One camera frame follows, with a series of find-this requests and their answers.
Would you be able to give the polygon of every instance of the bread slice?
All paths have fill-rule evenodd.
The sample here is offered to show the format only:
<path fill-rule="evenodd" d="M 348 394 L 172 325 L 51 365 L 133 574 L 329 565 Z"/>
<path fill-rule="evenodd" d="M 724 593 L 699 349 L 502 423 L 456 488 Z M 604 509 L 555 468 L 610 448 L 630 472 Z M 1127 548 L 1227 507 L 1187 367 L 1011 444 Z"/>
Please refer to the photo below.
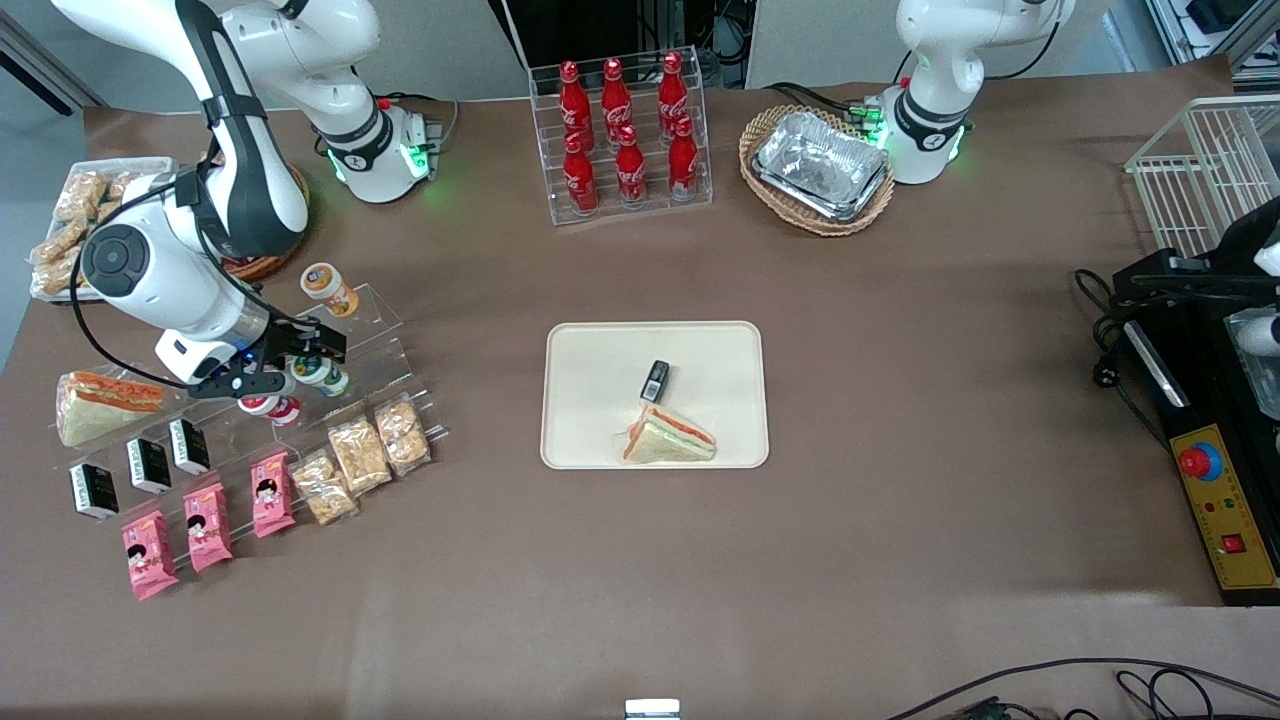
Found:
<path fill-rule="evenodd" d="M 58 388 L 58 436 L 74 447 L 159 413 L 164 389 L 87 373 L 63 375 Z"/>
<path fill-rule="evenodd" d="M 646 405 L 631 425 L 626 462 L 701 462 L 716 457 L 716 439 L 707 430 L 657 405 Z"/>

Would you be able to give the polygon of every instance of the black machine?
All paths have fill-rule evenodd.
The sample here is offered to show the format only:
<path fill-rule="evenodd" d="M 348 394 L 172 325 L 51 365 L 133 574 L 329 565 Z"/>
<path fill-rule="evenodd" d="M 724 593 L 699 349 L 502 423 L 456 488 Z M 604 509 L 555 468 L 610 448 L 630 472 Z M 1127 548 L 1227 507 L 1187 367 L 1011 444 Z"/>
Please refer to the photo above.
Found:
<path fill-rule="evenodd" d="M 1094 324 L 1103 350 L 1094 382 L 1116 387 L 1169 446 L 1222 601 L 1234 606 L 1280 605 L 1280 419 L 1263 405 L 1280 413 L 1260 405 L 1254 391 L 1256 383 L 1280 391 L 1280 278 L 1253 263 L 1261 247 L 1280 241 L 1277 223 L 1280 199 L 1240 218 L 1203 255 L 1160 250 L 1120 270 L 1114 292 L 1096 274 L 1076 273 L 1105 313 Z M 1239 348 L 1248 346 L 1242 328 L 1251 319 L 1265 342 L 1276 343 L 1276 356 Z M 1126 393 L 1121 357 L 1140 375 L 1156 423 Z"/>

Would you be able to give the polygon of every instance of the clear acrylic rack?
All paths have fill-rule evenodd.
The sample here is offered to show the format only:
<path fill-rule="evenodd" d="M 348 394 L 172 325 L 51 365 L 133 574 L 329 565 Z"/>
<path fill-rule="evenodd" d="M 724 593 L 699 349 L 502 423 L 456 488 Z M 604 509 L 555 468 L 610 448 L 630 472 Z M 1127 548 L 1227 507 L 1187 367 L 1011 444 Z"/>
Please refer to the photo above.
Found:
<path fill-rule="evenodd" d="M 186 395 L 166 392 L 161 413 L 74 448 L 64 448 L 56 439 L 56 428 L 50 428 L 55 445 L 61 448 L 61 456 L 68 460 L 55 470 L 64 482 L 69 482 L 68 470 L 81 462 L 109 470 L 120 511 L 97 523 L 113 530 L 111 542 L 120 542 L 119 532 L 124 525 L 159 510 L 168 524 L 174 562 L 180 571 L 189 571 L 183 570 L 189 566 L 183 496 L 220 482 L 227 496 L 227 516 L 234 543 L 253 529 L 250 470 L 261 460 L 284 452 L 293 461 L 326 447 L 329 427 L 360 415 L 369 416 L 375 407 L 401 393 L 408 395 L 417 407 L 428 439 L 435 443 L 448 430 L 440 424 L 431 395 L 413 373 L 397 337 L 396 331 L 402 325 L 399 316 L 369 284 L 357 287 L 356 292 L 360 295 L 360 307 L 347 318 L 334 318 L 320 305 L 302 313 L 321 318 L 326 325 L 347 336 L 347 361 L 343 369 L 351 377 L 351 384 L 338 397 L 324 397 L 317 389 L 298 384 L 294 396 L 302 402 L 302 415 L 296 423 L 276 428 L 265 418 L 241 411 L 230 400 L 193 401 Z M 114 365 L 97 368 L 95 372 L 141 379 Z M 173 466 L 168 425 L 177 418 L 187 419 L 205 434 L 212 465 L 207 473 L 189 475 Z M 172 489 L 150 495 L 129 483 L 125 442 L 136 437 L 165 448 L 170 462 Z M 69 491 L 68 487 L 67 506 L 68 512 L 72 512 Z M 305 506 L 306 500 L 294 493 L 294 519 L 300 524 L 314 521 Z M 123 571 L 123 555 L 120 568 Z"/>
<path fill-rule="evenodd" d="M 564 182 L 564 122 L 559 111 L 559 65 L 544 65 L 529 70 L 529 99 L 534 109 L 534 129 L 538 135 L 538 155 L 543 164 L 543 179 L 547 183 L 547 202 L 552 211 L 553 225 L 567 225 L 609 218 L 613 215 L 643 215 L 671 208 L 707 205 L 712 201 L 712 164 L 707 145 L 707 104 L 703 101 L 703 70 L 698 63 L 694 47 L 680 47 L 684 58 L 685 86 L 689 88 L 689 117 L 694 123 L 694 143 L 698 145 L 698 182 L 692 199 L 685 202 L 672 200 L 667 188 L 671 169 L 667 160 L 667 147 L 662 143 L 658 124 L 658 83 L 662 81 L 662 56 L 666 51 L 636 53 L 620 55 L 622 78 L 631 91 L 631 122 L 639 135 L 640 151 L 645 158 L 645 174 L 649 181 L 649 200 L 636 210 L 622 206 L 618 196 L 617 165 L 614 154 L 604 132 L 604 115 L 600 111 L 600 92 L 604 88 L 604 60 L 585 60 L 577 64 L 580 82 L 591 102 L 591 128 L 595 136 L 595 150 L 588 154 L 595 170 L 595 190 L 599 196 L 599 209 L 589 218 L 579 217 L 568 199 L 568 186 Z"/>

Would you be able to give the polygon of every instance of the foil tray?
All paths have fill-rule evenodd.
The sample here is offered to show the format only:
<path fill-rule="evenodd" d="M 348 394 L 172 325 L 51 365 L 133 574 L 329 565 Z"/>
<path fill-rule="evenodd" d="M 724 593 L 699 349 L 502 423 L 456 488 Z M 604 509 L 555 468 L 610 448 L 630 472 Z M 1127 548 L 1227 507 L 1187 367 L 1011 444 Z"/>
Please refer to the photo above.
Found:
<path fill-rule="evenodd" d="M 813 113 L 790 113 L 756 150 L 751 170 L 824 218 L 849 223 L 888 177 L 888 155 Z"/>

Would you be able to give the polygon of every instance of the coca-cola bottle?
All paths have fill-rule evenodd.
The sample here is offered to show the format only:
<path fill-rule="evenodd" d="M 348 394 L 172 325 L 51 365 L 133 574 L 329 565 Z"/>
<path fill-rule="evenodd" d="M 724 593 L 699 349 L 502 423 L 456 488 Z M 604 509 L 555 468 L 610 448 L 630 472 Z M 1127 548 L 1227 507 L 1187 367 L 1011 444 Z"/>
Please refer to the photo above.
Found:
<path fill-rule="evenodd" d="M 595 214 L 599 200 L 595 196 L 595 172 L 591 161 L 582 154 L 582 137 L 571 135 L 564 138 L 564 182 L 568 184 L 568 200 L 573 214 L 588 218 Z"/>
<path fill-rule="evenodd" d="M 671 199 L 687 202 L 698 188 L 698 146 L 694 145 L 694 120 L 685 115 L 675 124 L 676 138 L 671 142 L 667 159 L 671 163 Z"/>
<path fill-rule="evenodd" d="M 604 92 L 600 95 L 604 110 L 604 129 L 609 133 L 609 147 L 617 151 L 618 131 L 631 122 L 631 92 L 622 82 L 622 61 L 609 58 L 604 61 Z"/>
<path fill-rule="evenodd" d="M 662 143 L 671 145 L 676 136 L 676 120 L 689 114 L 689 88 L 680 74 L 682 59 L 672 50 L 662 58 L 662 83 L 658 85 L 658 124 L 662 126 Z"/>
<path fill-rule="evenodd" d="M 586 99 L 582 83 L 577 81 L 577 63 L 573 60 L 561 63 L 561 117 L 564 118 L 566 143 L 570 137 L 576 136 L 584 152 L 595 149 L 595 137 L 591 135 L 591 102 Z"/>
<path fill-rule="evenodd" d="M 636 147 L 636 127 L 627 123 L 618 128 L 618 193 L 627 210 L 644 208 L 649 197 L 644 178 L 644 152 Z"/>

